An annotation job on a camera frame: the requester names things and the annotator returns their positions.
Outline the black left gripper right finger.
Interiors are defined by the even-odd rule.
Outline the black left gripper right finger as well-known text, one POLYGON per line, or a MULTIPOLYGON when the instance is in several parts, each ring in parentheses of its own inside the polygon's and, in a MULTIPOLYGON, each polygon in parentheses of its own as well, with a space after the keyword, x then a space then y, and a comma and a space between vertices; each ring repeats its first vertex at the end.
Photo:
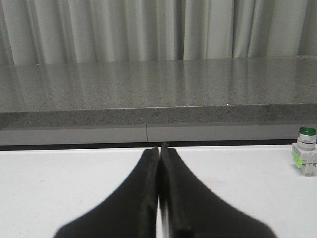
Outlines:
POLYGON ((164 143, 159 163, 159 199, 166 238, 272 238, 261 221, 210 191, 164 143))

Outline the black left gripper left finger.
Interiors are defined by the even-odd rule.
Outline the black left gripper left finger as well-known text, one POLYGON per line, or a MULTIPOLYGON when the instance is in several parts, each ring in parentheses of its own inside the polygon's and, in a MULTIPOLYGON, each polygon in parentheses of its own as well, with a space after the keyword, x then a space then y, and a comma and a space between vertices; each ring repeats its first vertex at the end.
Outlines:
POLYGON ((61 227, 57 238, 154 238, 159 150, 144 150, 125 181, 97 207, 61 227))

